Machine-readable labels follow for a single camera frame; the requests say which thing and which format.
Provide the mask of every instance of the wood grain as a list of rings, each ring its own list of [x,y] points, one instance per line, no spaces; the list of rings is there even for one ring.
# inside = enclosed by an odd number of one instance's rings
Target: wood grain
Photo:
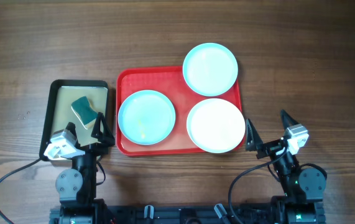
[[[265,140],[282,134],[282,108],[303,123],[311,137],[298,159],[328,172],[328,223],[355,223],[354,1],[48,2],[0,4],[0,177],[37,158],[52,81],[115,87],[126,68],[181,65],[192,47],[217,42],[239,61],[245,117]],[[235,176],[265,161],[244,149],[130,158],[113,147],[98,197],[108,205],[226,203]],[[0,209],[16,223],[47,223],[59,205],[55,178],[67,167],[40,162],[10,177]],[[261,169],[237,183],[234,201],[280,194]]]

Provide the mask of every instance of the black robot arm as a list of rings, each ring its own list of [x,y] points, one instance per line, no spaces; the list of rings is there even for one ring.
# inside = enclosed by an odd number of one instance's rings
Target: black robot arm
[[[100,131],[100,123],[103,125],[103,132]],[[66,134],[76,138],[75,125],[68,123],[65,128]],[[92,138],[99,142],[80,146],[76,141],[75,148],[85,153],[72,157],[72,168],[63,171],[56,180],[56,189],[60,194],[60,215],[54,217],[51,222],[57,224],[70,223],[111,223],[112,213],[107,209],[103,199],[96,198],[96,173],[97,157],[108,153],[108,147],[115,143],[104,115],[98,113]]]
[[[308,131],[284,110],[281,119],[284,136],[267,143],[247,120],[246,150],[257,151],[258,159],[268,156],[275,161],[272,165],[285,192],[272,197],[269,223],[325,223],[322,201],[327,174],[315,164],[299,165],[296,153],[307,142]]]

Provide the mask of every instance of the sponge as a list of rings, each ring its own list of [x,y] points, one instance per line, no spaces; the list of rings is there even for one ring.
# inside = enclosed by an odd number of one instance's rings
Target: sponge
[[[85,96],[75,100],[71,104],[72,111],[78,117],[83,127],[86,129],[92,127],[97,118],[97,112],[94,111],[89,99]]]

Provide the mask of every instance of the white plate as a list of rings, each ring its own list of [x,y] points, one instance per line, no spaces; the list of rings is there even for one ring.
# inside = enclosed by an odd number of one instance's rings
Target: white plate
[[[238,64],[226,47],[205,43],[194,47],[184,59],[187,85],[203,96],[218,96],[229,90],[238,76]]]
[[[242,141],[245,120],[240,110],[222,99],[197,103],[188,114],[187,131],[201,149],[212,153],[228,152]]]
[[[164,140],[175,125],[176,112],[172,102],[160,92],[142,90],[123,101],[118,125],[128,140],[151,145]]]

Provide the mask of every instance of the blue plate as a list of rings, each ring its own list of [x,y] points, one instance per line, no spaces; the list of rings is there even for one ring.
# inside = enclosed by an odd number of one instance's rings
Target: blue plate
[[[128,140],[151,145],[164,140],[175,125],[176,112],[172,102],[153,90],[133,93],[122,103],[118,124]]]
[[[203,96],[218,96],[229,90],[238,76],[238,64],[226,47],[205,43],[194,47],[184,59],[187,85]]]

